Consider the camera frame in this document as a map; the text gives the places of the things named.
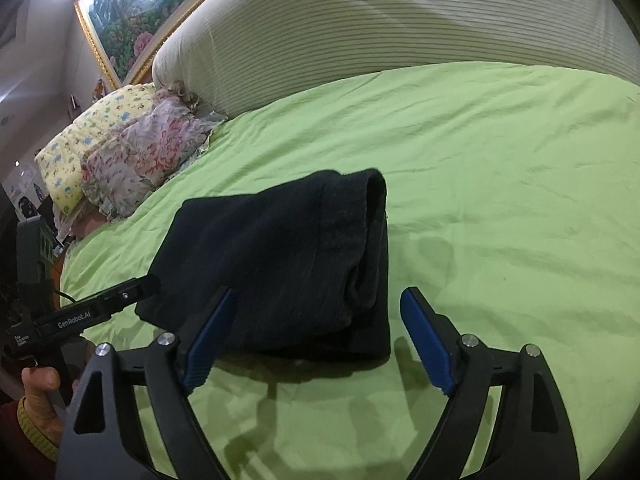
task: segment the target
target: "yellow pillow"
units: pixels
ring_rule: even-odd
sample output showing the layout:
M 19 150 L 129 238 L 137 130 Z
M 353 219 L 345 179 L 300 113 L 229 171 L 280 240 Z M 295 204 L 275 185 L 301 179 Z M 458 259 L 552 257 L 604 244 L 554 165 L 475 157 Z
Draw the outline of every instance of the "yellow pillow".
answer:
M 42 179 L 60 211 L 69 214 L 84 196 L 82 156 L 114 124 L 151 109 L 153 83 L 128 85 L 100 99 L 56 135 L 36 156 Z

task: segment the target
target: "human hand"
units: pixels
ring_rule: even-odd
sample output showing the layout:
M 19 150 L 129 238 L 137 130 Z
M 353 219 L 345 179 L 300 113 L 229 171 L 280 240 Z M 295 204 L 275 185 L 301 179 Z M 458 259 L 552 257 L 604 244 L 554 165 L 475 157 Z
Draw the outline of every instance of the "human hand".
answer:
M 60 446 L 65 423 L 47 396 L 47 392 L 54 392 L 60 387 L 60 375 L 51 367 L 25 368 L 22 370 L 22 384 L 24 411 L 30 421 L 52 444 Z

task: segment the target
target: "red sleeve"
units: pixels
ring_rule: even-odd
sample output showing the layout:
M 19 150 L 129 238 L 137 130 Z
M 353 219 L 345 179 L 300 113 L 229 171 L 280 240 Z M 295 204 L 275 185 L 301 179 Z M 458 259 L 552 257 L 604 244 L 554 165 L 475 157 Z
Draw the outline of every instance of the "red sleeve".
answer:
M 17 470 L 16 478 L 53 480 L 56 463 L 40 453 L 24 436 L 18 423 L 17 407 L 17 401 L 0 406 L 0 453 L 6 453 L 13 462 Z

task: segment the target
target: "floral blanket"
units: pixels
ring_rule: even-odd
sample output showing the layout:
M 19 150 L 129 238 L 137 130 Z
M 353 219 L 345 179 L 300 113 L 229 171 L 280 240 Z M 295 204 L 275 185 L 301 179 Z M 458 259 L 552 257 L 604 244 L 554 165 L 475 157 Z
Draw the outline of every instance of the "floral blanket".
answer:
M 107 220 L 127 218 L 196 153 L 224 116 L 196 118 L 167 89 L 151 110 L 114 126 L 82 158 L 82 192 Z

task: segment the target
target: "pillow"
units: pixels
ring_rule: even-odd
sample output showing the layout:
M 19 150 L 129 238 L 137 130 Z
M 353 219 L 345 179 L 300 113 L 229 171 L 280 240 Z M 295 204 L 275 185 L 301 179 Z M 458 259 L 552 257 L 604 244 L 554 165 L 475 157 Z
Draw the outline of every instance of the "pillow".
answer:
M 36 156 L 53 202 L 69 215 L 82 200 L 82 156 L 108 129 L 151 109 L 154 85 L 128 85 L 108 94 L 82 113 Z
M 144 115 L 108 131 L 82 158 L 82 192 L 108 220 L 127 218 L 223 122 L 196 118 L 161 89 Z

